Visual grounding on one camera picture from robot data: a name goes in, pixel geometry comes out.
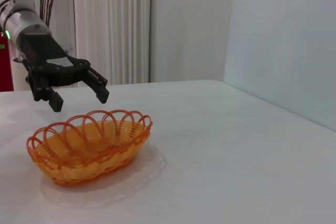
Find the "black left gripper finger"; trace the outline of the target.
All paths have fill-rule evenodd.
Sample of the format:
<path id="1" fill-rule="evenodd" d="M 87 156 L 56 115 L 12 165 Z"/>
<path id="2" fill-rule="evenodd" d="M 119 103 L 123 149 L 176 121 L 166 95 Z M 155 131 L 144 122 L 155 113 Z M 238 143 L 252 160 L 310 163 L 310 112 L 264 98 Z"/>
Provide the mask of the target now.
<path id="1" fill-rule="evenodd" d="M 89 67 L 83 74 L 82 81 L 94 91 L 96 97 L 102 104 L 107 102 L 109 97 L 109 91 L 106 88 L 107 79 Z"/>
<path id="2" fill-rule="evenodd" d="M 44 73 L 29 69 L 26 81 L 29 83 L 35 101 L 48 101 L 54 112 L 60 112 L 63 105 L 61 96 L 53 90 Z"/>

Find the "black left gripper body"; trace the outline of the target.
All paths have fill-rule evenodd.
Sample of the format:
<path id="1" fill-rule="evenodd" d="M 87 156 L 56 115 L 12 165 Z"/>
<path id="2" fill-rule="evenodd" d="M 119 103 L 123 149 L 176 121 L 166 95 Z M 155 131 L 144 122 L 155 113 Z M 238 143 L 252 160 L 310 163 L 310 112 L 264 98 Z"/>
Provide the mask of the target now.
<path id="1" fill-rule="evenodd" d="M 63 87 L 78 82 L 91 86 L 90 63 L 69 56 L 51 35 L 21 36 L 26 80 L 31 88 Z"/>

